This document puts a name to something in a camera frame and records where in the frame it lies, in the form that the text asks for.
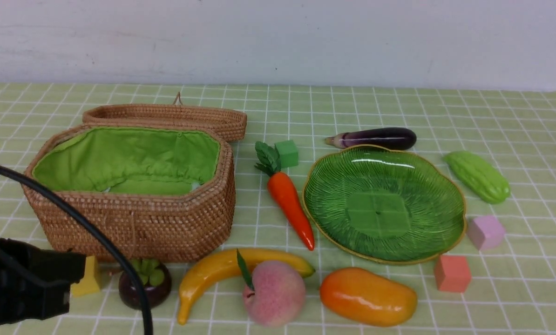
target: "white wall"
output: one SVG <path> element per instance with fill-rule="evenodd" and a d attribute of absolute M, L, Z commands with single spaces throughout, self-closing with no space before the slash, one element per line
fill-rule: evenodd
<path fill-rule="evenodd" d="M 556 0 L 0 0 L 0 81 L 556 89 Z"/>

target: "mangosteen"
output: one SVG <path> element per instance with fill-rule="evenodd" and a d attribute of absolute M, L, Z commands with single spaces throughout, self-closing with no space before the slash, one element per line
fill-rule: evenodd
<path fill-rule="evenodd" d="M 146 289 L 150 308 L 163 303 L 170 295 L 172 279 L 168 268 L 157 259 L 132 259 L 131 264 L 137 271 Z M 133 309 L 141 309 L 137 289 L 129 279 L 127 272 L 119 278 L 119 295 L 125 305 Z"/>

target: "yellow block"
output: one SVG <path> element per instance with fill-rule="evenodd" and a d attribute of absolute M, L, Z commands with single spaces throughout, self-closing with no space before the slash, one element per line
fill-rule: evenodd
<path fill-rule="evenodd" d="M 102 274 L 95 256 L 86 257 L 86 270 L 84 278 L 77 284 L 71 284 L 71 294 L 73 296 L 89 295 L 101 290 Z"/>

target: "peach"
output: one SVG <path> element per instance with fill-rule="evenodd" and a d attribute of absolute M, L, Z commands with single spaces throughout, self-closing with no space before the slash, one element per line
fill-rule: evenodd
<path fill-rule="evenodd" d="M 245 285 L 244 307 L 253 322 L 280 327 L 297 318 L 305 305 L 305 282 L 282 261 L 263 261 L 251 274 L 252 291 Z"/>

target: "cube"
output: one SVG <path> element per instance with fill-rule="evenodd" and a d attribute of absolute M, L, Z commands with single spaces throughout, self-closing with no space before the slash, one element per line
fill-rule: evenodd
<path fill-rule="evenodd" d="M 71 284 L 71 294 L 75 297 L 100 292 L 102 288 L 102 274 L 100 265 L 94 256 L 86 257 L 86 269 L 80 282 Z"/>
<path fill-rule="evenodd" d="M 274 144 L 276 151 L 280 154 L 280 162 L 283 168 L 292 168 L 293 166 L 299 165 L 299 150 L 295 141 L 288 140 L 282 142 L 276 142 Z"/>
<path fill-rule="evenodd" d="M 493 215 L 474 218 L 466 235 L 478 250 L 495 248 L 503 241 L 506 229 Z"/>
<path fill-rule="evenodd" d="M 437 289 L 445 292 L 463 293 L 472 275 L 464 256 L 441 255 L 434 267 Z"/>

